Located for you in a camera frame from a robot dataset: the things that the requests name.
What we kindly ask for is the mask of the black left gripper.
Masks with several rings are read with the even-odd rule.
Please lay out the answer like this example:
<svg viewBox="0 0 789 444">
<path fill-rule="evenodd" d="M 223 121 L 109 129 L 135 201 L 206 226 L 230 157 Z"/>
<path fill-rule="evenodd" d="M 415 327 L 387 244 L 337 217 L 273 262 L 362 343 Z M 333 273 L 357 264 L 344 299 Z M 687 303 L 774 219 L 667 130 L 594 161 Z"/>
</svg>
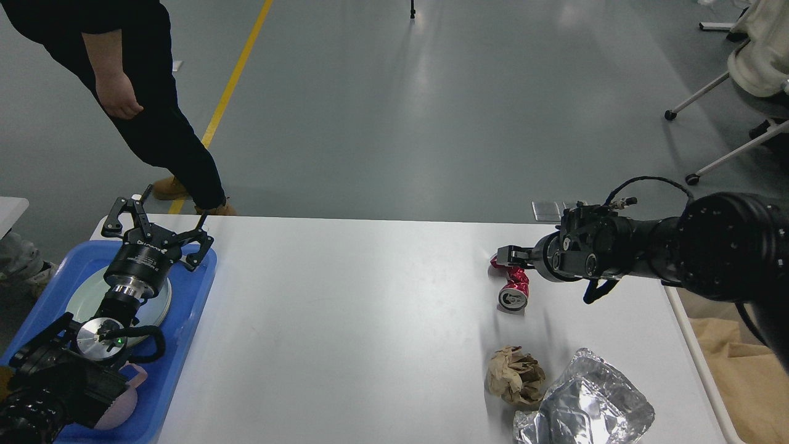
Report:
<svg viewBox="0 0 789 444">
<path fill-rule="evenodd" d="M 214 237 L 205 228 L 209 210 L 203 210 L 194 229 L 172 232 L 163 240 L 163 247 L 151 245 L 153 224 L 144 208 L 154 186 L 149 184 L 140 197 L 118 197 L 102 223 L 102 237 L 119 239 L 121 247 L 104 273 L 104 281 L 111 287 L 134 284 L 142 289 L 140 298 L 157 297 L 166 284 L 174 264 L 180 261 L 186 270 L 195 271 L 214 244 Z M 132 226 L 124 229 L 121 215 L 131 217 Z M 197 251 L 183 255 L 186 245 L 199 245 Z"/>
</svg>

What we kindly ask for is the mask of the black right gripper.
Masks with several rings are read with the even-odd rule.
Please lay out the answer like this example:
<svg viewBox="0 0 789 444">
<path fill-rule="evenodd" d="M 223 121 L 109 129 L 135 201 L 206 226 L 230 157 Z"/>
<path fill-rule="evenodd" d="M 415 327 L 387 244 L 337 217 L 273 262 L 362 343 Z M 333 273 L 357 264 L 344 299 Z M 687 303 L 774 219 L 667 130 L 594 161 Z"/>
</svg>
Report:
<svg viewBox="0 0 789 444">
<path fill-rule="evenodd" d="M 540 239 L 535 247 L 503 245 L 497 250 L 497 266 L 536 269 L 542 278 L 550 282 L 578 282 L 581 280 L 579 276 L 560 273 L 552 265 L 553 256 L 560 250 L 558 237 L 560 233 L 555 231 Z"/>
</svg>

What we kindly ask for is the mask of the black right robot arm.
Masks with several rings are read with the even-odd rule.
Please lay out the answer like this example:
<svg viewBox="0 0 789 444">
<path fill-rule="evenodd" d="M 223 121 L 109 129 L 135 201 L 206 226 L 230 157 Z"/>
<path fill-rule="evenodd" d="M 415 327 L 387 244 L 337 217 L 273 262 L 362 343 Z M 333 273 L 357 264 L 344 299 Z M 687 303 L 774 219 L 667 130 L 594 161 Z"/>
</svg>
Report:
<svg viewBox="0 0 789 444">
<path fill-rule="evenodd" d="M 608 295 L 623 276 L 640 276 L 733 303 L 780 364 L 788 357 L 786 197 L 721 192 L 696 199 L 683 185 L 680 216 L 635 220 L 619 214 L 637 199 L 566 208 L 555 232 L 534 247 L 505 245 L 495 264 L 535 269 L 552 282 L 588 281 L 584 303 Z"/>
</svg>

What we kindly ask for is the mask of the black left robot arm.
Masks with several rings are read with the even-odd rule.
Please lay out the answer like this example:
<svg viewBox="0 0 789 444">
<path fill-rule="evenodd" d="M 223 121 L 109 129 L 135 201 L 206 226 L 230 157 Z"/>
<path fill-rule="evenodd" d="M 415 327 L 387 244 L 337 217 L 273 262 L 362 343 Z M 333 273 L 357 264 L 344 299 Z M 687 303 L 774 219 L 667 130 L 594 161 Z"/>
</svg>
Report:
<svg viewBox="0 0 789 444">
<path fill-rule="evenodd" d="M 67 311 L 9 357 L 12 376 L 2 401 L 3 443 L 52 443 L 72 424 L 93 430 L 132 416 L 144 366 L 169 361 L 160 326 L 140 310 L 160 296 L 170 271 L 192 272 L 212 255 L 202 210 L 194 228 L 170 231 L 149 220 L 140 197 L 119 197 L 102 225 L 104 244 L 118 245 L 102 275 L 106 292 L 87 320 Z"/>
</svg>

